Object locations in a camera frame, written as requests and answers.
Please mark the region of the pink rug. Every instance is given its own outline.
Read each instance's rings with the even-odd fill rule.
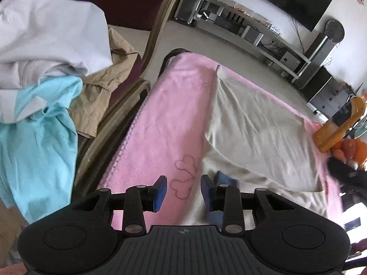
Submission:
[[[23,275],[27,273],[27,269],[23,263],[11,265],[6,268],[0,269],[0,275]]]
[[[152,185],[160,175],[167,176],[169,187],[160,212],[144,214],[148,229],[153,224],[174,225],[181,218],[203,152],[217,65],[194,53],[177,56],[146,99],[100,182],[99,188],[108,187],[112,193],[122,193],[130,186]],[[303,117],[313,145],[311,134],[317,125],[269,92],[229,69],[226,71]],[[316,147],[313,152],[327,193],[328,217],[340,224],[339,185],[328,175],[327,154],[321,154]],[[121,211],[115,212],[112,225],[121,229]]]

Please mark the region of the beige sheet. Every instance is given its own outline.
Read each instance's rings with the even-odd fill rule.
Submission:
[[[220,170],[241,192],[265,187],[326,217],[326,201],[303,119],[261,92],[229,77],[219,66],[204,139],[200,174]],[[182,224],[204,224],[200,177]],[[244,211],[246,229],[254,228]]]

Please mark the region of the tv stand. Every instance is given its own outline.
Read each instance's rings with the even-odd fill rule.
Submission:
[[[259,23],[257,20],[253,19],[252,17],[236,10],[235,8],[217,0],[201,0],[201,5],[199,4],[197,7],[197,10],[194,15],[194,19],[197,21],[196,28],[202,29],[204,31],[207,31],[211,34],[214,34],[226,41],[231,42],[234,45],[237,45],[238,47],[246,50],[247,52],[251,53],[252,55],[263,58],[266,57],[270,61],[272,61],[274,64],[278,65],[283,71],[286,71],[293,77],[293,81],[298,79],[300,76],[298,76],[294,71],[292,71],[290,68],[285,66],[282,62],[280,62],[278,59],[276,59],[273,55],[267,53],[265,50],[263,50],[260,46],[256,46],[247,40],[241,38],[240,36],[214,24],[214,21],[211,20],[205,20],[198,17],[198,14],[201,10],[208,9],[209,5],[215,4],[219,6],[217,12],[215,13],[218,16],[221,16],[224,9],[230,11],[233,14],[236,14],[244,19],[247,25],[250,25],[254,27],[255,29],[259,30],[262,34],[264,34],[267,38],[271,38],[273,40],[276,40],[277,42],[281,43],[285,46],[285,48],[293,54],[296,58],[298,58],[301,61],[301,64],[303,66],[308,66],[311,61],[309,58],[307,58],[301,51],[299,51],[294,45],[287,42],[284,38],[281,36],[275,34],[273,31],[271,31],[268,27],[264,26],[263,24]]]

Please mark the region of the black cabinet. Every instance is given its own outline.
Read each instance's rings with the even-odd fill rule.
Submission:
[[[355,95],[350,86],[341,85],[324,67],[320,68],[301,92],[307,102],[328,118],[346,103],[349,95]]]

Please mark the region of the orange object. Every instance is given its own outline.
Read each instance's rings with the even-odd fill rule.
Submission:
[[[341,140],[339,140],[335,145],[333,145],[332,147],[331,147],[331,149],[334,151],[334,150],[337,150],[337,149],[341,149],[341,147],[342,147],[342,141],[343,141],[343,139],[341,139]]]
[[[339,159],[340,161],[346,163],[346,158],[345,158],[344,152],[340,149],[337,149],[337,150],[333,151],[333,157],[335,157],[336,159]]]
[[[367,160],[367,144],[362,142],[359,138],[355,140],[356,152],[353,156],[353,160],[362,165]]]
[[[333,118],[329,119],[312,135],[313,142],[321,152],[328,151],[341,140],[366,110],[366,103],[361,97],[352,97]]]
[[[356,152],[356,143],[354,140],[347,138],[343,140],[341,150],[344,152],[346,160],[350,160]]]

